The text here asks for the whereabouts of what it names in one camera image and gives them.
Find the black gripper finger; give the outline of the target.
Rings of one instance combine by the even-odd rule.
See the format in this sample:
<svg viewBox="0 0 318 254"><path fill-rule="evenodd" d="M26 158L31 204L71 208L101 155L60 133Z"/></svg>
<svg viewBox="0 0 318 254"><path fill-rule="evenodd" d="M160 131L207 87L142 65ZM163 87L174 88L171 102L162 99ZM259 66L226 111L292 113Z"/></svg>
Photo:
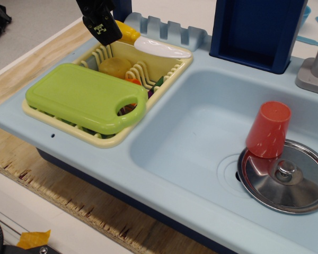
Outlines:
<svg viewBox="0 0 318 254"><path fill-rule="evenodd" d="M113 1L76 2L82 12L84 25L102 45L110 45L122 38L122 32L111 14L115 8Z"/></svg>

